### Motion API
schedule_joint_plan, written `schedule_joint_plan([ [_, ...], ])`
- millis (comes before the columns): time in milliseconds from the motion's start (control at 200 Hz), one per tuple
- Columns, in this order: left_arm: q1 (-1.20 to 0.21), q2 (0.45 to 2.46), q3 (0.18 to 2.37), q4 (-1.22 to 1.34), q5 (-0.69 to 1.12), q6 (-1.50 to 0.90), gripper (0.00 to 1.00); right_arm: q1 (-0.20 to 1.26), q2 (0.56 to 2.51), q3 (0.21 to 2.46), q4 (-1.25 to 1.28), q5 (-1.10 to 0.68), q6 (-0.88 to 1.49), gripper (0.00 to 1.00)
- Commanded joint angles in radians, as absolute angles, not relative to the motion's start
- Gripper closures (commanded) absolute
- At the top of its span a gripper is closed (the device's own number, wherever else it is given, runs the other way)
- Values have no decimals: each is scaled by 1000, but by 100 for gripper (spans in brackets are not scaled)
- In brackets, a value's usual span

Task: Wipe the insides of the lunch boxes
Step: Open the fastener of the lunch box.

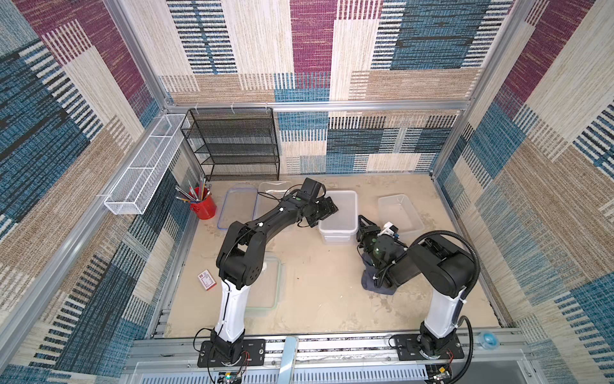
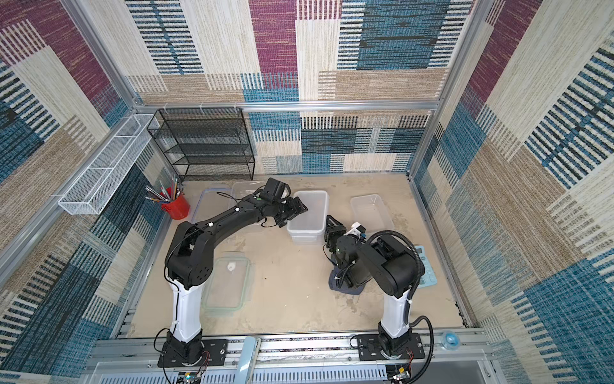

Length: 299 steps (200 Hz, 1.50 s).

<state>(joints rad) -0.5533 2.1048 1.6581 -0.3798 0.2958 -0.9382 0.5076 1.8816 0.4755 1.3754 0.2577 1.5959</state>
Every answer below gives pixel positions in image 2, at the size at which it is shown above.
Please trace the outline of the clear lunch box base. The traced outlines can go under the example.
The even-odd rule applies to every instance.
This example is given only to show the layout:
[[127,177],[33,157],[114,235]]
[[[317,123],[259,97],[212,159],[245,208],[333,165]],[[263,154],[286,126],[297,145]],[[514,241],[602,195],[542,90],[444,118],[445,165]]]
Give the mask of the clear lunch box base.
[[350,199],[353,221],[366,228],[366,234],[372,235],[381,230],[394,230],[388,209],[379,195],[364,195]]

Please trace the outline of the blue-rimmed clear lunch box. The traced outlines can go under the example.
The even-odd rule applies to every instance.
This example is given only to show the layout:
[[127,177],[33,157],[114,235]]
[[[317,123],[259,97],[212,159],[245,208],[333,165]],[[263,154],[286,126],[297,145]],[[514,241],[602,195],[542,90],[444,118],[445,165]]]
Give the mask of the blue-rimmed clear lunch box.
[[236,200],[241,200],[247,195],[251,195],[258,188],[264,187],[265,182],[263,181],[241,181],[235,182],[231,188],[231,195],[236,198]]

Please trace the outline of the grey cleaning cloth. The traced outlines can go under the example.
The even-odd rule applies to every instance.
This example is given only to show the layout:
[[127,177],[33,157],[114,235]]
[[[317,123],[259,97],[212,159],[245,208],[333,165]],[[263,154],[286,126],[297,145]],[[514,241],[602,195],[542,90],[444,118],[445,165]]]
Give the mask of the grey cleaning cloth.
[[338,286],[337,283],[339,282],[338,279],[336,279],[337,275],[340,273],[341,271],[337,268],[334,268],[329,275],[329,289],[331,289],[331,291],[336,291],[336,292],[340,292],[342,294],[348,294],[348,295],[360,295],[364,289],[366,288],[366,285],[362,285],[362,286],[350,286],[349,280],[348,278],[345,278],[343,280],[343,283]]

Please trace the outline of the blue-rimmed clear lid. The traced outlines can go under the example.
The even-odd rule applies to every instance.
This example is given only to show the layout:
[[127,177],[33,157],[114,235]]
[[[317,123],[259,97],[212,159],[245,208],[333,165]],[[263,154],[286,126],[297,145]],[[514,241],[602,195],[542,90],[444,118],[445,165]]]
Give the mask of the blue-rimmed clear lid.
[[225,195],[231,193],[229,187],[211,187],[204,190],[198,200],[196,207],[190,218],[190,222],[196,223],[227,211],[233,204],[232,198],[227,198],[218,194],[221,192]]

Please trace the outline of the green-rimmed lunch box lid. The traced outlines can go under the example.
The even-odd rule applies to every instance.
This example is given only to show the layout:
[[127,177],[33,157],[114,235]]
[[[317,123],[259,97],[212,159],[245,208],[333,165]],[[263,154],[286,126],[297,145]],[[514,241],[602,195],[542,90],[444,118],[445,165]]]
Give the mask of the green-rimmed lunch box lid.
[[253,266],[241,252],[225,252],[214,261],[214,270],[207,280],[201,312],[208,316],[231,315],[250,299]]

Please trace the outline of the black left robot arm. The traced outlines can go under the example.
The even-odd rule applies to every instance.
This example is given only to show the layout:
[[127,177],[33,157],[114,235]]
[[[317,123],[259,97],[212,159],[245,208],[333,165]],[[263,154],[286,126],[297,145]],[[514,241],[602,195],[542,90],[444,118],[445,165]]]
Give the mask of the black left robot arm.
[[173,321],[158,367],[201,366],[205,361],[200,305],[205,283],[214,272],[215,248],[245,227],[273,219],[282,228],[308,210],[299,197],[292,196],[288,184],[270,178],[227,211],[201,222],[179,224],[165,259],[165,280],[174,295]]

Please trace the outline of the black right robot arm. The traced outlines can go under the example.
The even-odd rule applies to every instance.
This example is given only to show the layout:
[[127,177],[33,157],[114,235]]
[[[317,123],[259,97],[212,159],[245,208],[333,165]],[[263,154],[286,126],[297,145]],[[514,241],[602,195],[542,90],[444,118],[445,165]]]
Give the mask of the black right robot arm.
[[362,360],[425,358],[420,336],[409,319],[413,296],[425,274],[417,248],[395,230],[371,236],[356,222],[347,229],[333,216],[326,217],[323,250],[333,264],[329,288],[359,295],[374,281],[384,293],[384,311],[377,334],[357,338]]

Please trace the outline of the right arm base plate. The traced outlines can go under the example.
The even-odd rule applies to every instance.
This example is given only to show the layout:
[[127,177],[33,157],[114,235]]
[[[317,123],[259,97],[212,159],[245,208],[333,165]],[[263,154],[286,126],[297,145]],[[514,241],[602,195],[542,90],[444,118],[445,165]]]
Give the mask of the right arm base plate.
[[358,351],[360,361],[424,359],[426,353],[420,334],[401,338],[401,344],[385,348],[379,334],[358,334],[350,338],[350,346]]

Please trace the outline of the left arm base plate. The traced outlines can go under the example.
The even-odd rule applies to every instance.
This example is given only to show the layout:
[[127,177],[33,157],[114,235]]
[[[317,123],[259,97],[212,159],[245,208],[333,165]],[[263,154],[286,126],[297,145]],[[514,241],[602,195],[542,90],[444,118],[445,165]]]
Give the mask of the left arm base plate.
[[223,366],[225,364],[227,339],[166,341],[158,359],[158,368]]

